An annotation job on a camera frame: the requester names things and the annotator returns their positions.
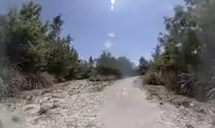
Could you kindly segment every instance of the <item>roadside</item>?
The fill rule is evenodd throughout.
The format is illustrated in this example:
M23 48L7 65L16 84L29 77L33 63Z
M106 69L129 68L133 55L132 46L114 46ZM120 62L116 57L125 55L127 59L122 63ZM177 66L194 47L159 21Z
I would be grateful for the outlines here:
M159 102L159 106L165 110L163 117L167 118L163 120L171 120L179 127L215 128L215 104L212 102L203 103L176 95L161 85L144 85L143 90L147 100Z
M111 84L77 80L4 99L0 102L3 128L96 128L102 90Z

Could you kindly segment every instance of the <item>blue sky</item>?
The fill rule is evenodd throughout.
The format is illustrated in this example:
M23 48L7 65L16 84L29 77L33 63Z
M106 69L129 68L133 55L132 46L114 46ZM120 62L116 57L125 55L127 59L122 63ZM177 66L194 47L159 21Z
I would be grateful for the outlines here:
M0 12L26 0L0 0ZM70 34L81 58L98 57L103 50L126 56L138 63L140 56L151 57L164 31L163 16L173 14L182 0L37 0L43 20L61 14L62 35Z

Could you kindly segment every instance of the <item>bush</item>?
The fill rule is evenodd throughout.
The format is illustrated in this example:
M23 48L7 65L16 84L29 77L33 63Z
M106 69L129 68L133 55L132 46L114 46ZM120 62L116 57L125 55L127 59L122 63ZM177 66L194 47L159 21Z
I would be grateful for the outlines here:
M160 77L157 73L154 72L148 72L144 76L144 83L150 84L150 85L162 85L163 83L160 80Z

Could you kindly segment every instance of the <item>dirt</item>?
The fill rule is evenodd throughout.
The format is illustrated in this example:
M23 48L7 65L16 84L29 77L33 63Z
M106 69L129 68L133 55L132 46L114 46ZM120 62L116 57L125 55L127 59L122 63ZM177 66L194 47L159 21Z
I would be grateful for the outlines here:
M0 101L0 120L0 128L215 128L215 109L133 77L26 91Z

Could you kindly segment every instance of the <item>dirt road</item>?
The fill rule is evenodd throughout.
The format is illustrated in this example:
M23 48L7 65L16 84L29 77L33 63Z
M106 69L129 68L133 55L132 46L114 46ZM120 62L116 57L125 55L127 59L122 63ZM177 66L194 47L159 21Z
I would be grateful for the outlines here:
M117 81L104 90L106 101L100 107L99 120L105 128L176 128L162 122L158 103L148 101L137 77Z
M138 77L71 81L3 100L0 118L3 128L212 128L202 113L148 100L141 85Z

